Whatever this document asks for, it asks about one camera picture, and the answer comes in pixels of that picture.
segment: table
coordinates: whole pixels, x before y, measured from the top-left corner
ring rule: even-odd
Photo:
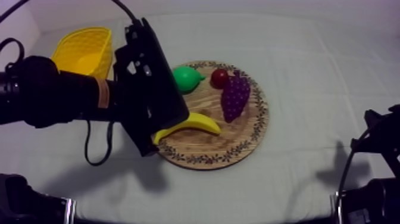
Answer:
[[[330,214],[351,138],[363,114],[400,102],[400,41],[342,24],[249,14],[147,17],[171,66],[192,60],[234,64],[263,88],[270,121],[261,145],[234,166],[196,172],[158,156],[141,158],[123,128],[101,167],[83,157],[86,123],[35,130],[0,127],[2,173],[25,176],[34,189],[78,201],[80,217],[135,223],[279,223]],[[126,20],[85,26],[112,30],[124,44]],[[79,27],[44,33],[31,51],[51,56]],[[106,149],[106,123],[94,122],[90,156]],[[356,155],[347,188],[392,174],[378,156]]]

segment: plastic basket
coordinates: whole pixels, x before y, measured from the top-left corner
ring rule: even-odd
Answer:
[[[59,70],[106,79],[113,60],[110,29],[88,27],[68,34],[52,60]]]

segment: banana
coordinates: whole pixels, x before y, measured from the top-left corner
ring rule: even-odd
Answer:
[[[194,128],[194,129],[206,130],[207,132],[211,132],[217,135],[221,134],[220,127],[211,118],[203,114],[190,113],[189,117],[185,121],[169,129],[159,130],[154,136],[153,139],[154,145],[158,145],[160,139],[183,128]]]

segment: red tomato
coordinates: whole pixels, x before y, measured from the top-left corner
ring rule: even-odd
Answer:
[[[223,89],[228,81],[229,75],[225,69],[217,69],[211,74],[211,86],[216,89]]]

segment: decorative border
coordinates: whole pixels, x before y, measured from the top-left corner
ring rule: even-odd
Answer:
[[[257,115],[257,121],[253,126],[253,132],[251,134],[250,141],[257,141],[261,136],[262,129],[266,127],[267,123],[265,122],[265,118],[268,116],[268,109],[265,106],[265,102],[263,100],[263,92],[261,91],[260,87],[258,86],[257,82],[249,77],[244,71],[236,68],[232,65],[227,65],[224,63],[216,63],[215,61],[199,61],[194,64],[190,64],[189,67],[194,69],[203,68],[203,67],[213,67],[215,69],[225,69],[227,71],[234,71],[239,70],[240,75],[242,77],[247,78],[249,84],[252,87],[251,94],[254,96],[256,102],[256,108],[259,111]],[[215,154],[215,155],[185,155],[182,153],[178,153],[175,148],[167,145],[167,142],[164,140],[160,141],[159,148],[162,149],[162,153],[165,156],[168,156],[172,160],[176,161],[186,161],[188,164],[214,164],[214,163],[229,163],[230,159],[233,156],[238,156],[242,153],[243,150],[247,149],[250,146],[250,141],[245,140],[239,143],[238,146],[233,147],[227,150],[224,154]]]

